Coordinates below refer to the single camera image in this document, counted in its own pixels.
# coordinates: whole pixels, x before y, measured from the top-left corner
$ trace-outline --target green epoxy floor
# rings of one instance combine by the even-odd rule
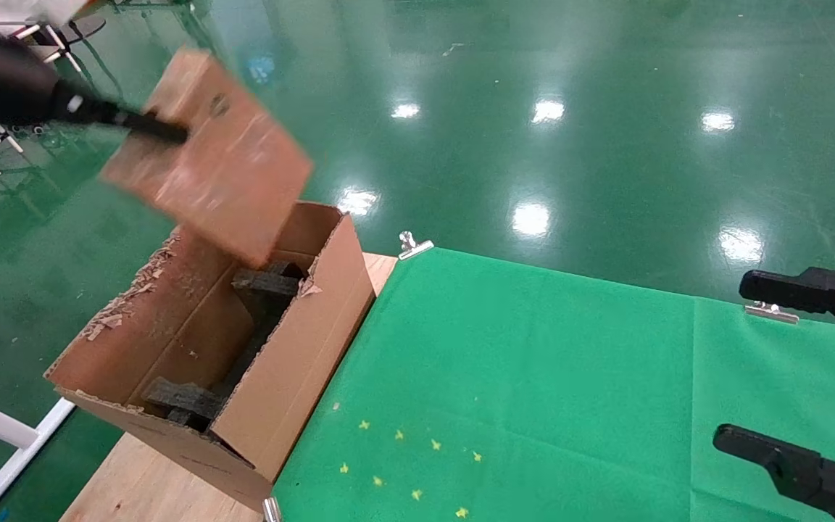
[[[301,141],[306,197],[392,254],[443,247],[738,301],[750,268],[835,268],[835,0],[202,0],[104,7],[76,46],[139,104],[211,46]],[[99,66],[105,65],[106,74]],[[0,409],[41,378],[171,223],[96,173],[112,130],[26,138],[0,184]],[[55,520],[119,432],[85,413],[0,502]],[[10,451],[0,444],[0,465]]]

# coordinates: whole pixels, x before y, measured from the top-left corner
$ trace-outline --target green fabric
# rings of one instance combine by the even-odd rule
[[[835,325],[435,248],[395,268],[275,496],[288,522],[457,520],[460,508],[471,520],[828,520],[716,452],[719,423],[835,459]]]

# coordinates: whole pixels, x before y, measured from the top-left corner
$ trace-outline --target silver clip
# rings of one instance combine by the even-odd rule
[[[789,312],[783,311],[778,304],[768,304],[762,301],[754,301],[752,304],[745,305],[746,313],[752,316],[774,318],[780,320],[782,323],[798,324],[798,316]]]
[[[401,254],[398,254],[398,258],[403,261],[408,257],[414,257],[421,252],[428,251],[433,248],[433,241],[424,241],[421,242],[421,244],[417,244],[417,242],[415,242],[415,237],[411,235],[411,232],[409,231],[404,231],[401,234],[398,234],[398,239],[402,241],[402,252]]]
[[[282,522],[282,512],[279,511],[279,502],[275,501],[275,497],[262,501],[262,519],[264,522]]]

